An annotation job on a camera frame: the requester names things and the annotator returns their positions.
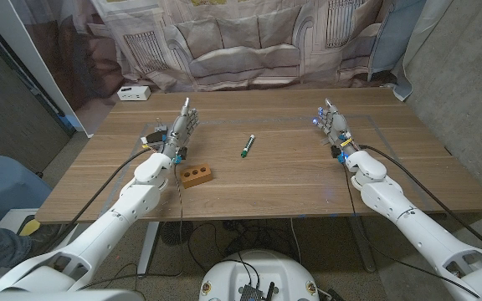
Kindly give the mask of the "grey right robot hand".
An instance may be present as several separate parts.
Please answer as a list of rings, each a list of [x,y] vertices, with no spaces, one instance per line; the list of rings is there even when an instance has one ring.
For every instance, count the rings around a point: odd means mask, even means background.
[[[324,106],[317,109],[317,116],[312,123],[326,136],[331,145],[332,154],[336,157],[340,155],[348,157],[359,151],[360,148],[353,140],[345,116],[329,98],[325,99],[325,103]]]

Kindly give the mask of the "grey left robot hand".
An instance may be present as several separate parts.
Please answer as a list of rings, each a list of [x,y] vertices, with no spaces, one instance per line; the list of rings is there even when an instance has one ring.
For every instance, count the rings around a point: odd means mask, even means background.
[[[190,107],[190,99],[186,98],[179,116],[175,119],[172,129],[168,132],[163,145],[162,154],[174,158],[180,148],[187,145],[190,136],[198,125],[198,112]]]

